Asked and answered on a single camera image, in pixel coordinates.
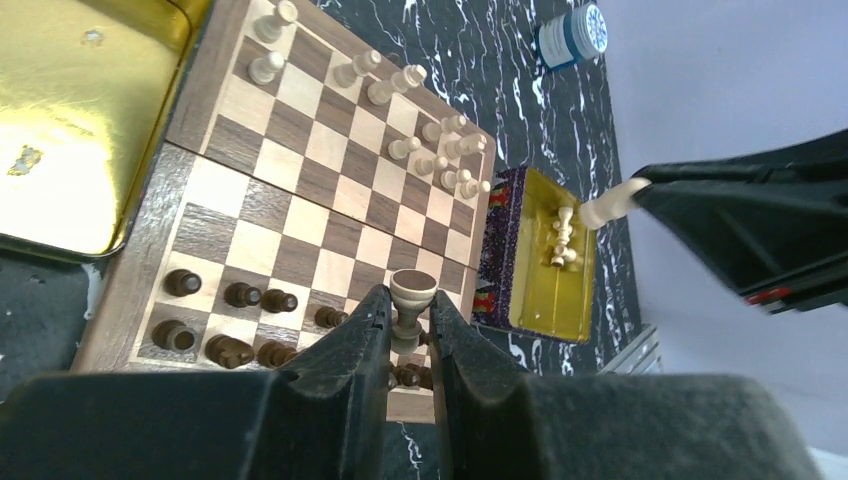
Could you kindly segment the white bishop chess piece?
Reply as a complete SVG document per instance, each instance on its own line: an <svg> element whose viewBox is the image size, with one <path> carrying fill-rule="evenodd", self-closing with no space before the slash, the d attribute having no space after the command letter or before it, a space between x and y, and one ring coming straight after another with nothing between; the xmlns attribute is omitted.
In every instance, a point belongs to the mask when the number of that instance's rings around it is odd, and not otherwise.
<svg viewBox="0 0 848 480"><path fill-rule="evenodd" d="M622 182L599 197L582 204L578 209L579 217L588 229L597 230L637 209L638 205L632 197L651 184L650 180L641 177Z"/></svg>

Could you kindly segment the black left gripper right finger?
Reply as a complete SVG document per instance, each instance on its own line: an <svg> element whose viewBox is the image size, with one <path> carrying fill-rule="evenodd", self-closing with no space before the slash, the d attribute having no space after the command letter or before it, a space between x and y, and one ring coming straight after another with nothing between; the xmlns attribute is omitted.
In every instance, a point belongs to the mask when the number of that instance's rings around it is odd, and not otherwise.
<svg viewBox="0 0 848 480"><path fill-rule="evenodd" d="M445 479L818 479L760 383L710 374L540 376L444 292L430 306Z"/></svg>

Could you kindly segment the white pawn chess piece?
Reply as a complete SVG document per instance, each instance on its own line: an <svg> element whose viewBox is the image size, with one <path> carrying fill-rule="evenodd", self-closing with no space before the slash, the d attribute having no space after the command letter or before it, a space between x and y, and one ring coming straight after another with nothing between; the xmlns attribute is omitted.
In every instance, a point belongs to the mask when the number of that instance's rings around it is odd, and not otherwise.
<svg viewBox="0 0 848 480"><path fill-rule="evenodd" d="M421 141L417 137L393 140L387 146L387 152L391 159L400 161L407 158L412 152L420 149Z"/></svg>

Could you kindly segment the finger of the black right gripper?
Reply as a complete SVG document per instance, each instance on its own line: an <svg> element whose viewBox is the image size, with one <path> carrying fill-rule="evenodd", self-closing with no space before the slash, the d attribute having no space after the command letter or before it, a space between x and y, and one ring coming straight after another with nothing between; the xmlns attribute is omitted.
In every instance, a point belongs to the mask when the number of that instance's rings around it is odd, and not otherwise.
<svg viewBox="0 0 848 480"><path fill-rule="evenodd" d="M633 201L729 290L770 314L847 303L847 133L653 164Z"/></svg>

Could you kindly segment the white rook chess piece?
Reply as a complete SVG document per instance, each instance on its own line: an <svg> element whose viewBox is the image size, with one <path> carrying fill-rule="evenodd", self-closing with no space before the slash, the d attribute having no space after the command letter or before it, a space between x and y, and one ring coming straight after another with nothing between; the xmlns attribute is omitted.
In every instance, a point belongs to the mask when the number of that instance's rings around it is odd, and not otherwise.
<svg viewBox="0 0 848 480"><path fill-rule="evenodd" d="M397 310L392 321L391 350L399 356L410 355L419 346L423 330L418 317L435 297L437 281L426 272L401 269L391 275L389 289Z"/></svg>

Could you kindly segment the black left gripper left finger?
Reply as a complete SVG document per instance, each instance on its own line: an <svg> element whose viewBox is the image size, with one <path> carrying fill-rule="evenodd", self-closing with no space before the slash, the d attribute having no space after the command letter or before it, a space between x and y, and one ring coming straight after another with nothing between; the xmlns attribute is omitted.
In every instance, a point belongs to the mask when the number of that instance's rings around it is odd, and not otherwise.
<svg viewBox="0 0 848 480"><path fill-rule="evenodd" d="M379 479L391 300L272 370L53 374L1 407L5 479Z"/></svg>

